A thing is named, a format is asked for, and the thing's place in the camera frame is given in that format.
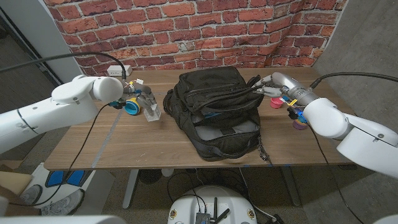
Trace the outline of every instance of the white cable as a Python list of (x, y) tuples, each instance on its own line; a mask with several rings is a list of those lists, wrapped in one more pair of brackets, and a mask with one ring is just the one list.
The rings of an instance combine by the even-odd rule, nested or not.
[(201, 181), (201, 180), (199, 179), (198, 169), (195, 168), (195, 170), (197, 171), (197, 179), (198, 179), (198, 180), (201, 182), (201, 184), (204, 186), (205, 184), (203, 183), (203, 181)]
[[(244, 185), (246, 186), (246, 189), (248, 190), (248, 195), (249, 195), (249, 198), (250, 198), (249, 189), (248, 189), (248, 184), (246, 183), (246, 180), (244, 179), (244, 176), (243, 176), (243, 173), (242, 173), (242, 169), (241, 169), (240, 167), (239, 167), (239, 171), (241, 172)], [(266, 213), (265, 211), (261, 210), (259, 207), (255, 206), (255, 205), (253, 204), (253, 202), (252, 202), (252, 205), (253, 205), (253, 207), (254, 207), (255, 209), (257, 209), (259, 212), (261, 212), (261, 213), (263, 213), (263, 214), (265, 214), (265, 215), (271, 217), (271, 218), (272, 218), (272, 222), (276, 222), (276, 221), (277, 221), (277, 219), (276, 219), (275, 217), (273, 217), (272, 215), (270, 215), (270, 214)]]

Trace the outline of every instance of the brick wall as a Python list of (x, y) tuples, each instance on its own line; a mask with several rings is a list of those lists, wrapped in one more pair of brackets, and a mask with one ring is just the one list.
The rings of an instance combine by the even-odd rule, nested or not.
[[(311, 66), (346, 0), (45, 0), (72, 52), (135, 70)], [(76, 58), (104, 75), (108, 58)]]

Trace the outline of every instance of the power outlet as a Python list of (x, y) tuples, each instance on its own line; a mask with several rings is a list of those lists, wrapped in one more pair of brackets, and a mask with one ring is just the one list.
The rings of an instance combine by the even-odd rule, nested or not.
[[(131, 66), (125, 65), (124, 69), (126, 69), (126, 76), (129, 76), (132, 72)], [(106, 71), (111, 77), (122, 76), (122, 67), (120, 65), (111, 65)]]

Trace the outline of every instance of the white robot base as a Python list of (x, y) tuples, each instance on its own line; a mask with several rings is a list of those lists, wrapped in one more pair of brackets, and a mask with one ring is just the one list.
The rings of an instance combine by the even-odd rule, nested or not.
[[(205, 201), (206, 212), (203, 201), (198, 198), (198, 203), (193, 190), (190, 190), (184, 194), (186, 196), (181, 196), (173, 203), (168, 216), (168, 224), (214, 223), (214, 220), (219, 217), (217, 220), (219, 224), (257, 224), (253, 206), (239, 193), (216, 185), (200, 186), (195, 188), (195, 192)], [(208, 215), (197, 214), (199, 206), (201, 212)]]

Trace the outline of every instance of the pink cup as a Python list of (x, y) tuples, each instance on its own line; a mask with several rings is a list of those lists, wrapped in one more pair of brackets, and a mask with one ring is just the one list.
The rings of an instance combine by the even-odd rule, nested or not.
[(269, 104), (272, 108), (279, 109), (284, 102), (280, 100), (280, 98), (271, 98), (271, 102)]

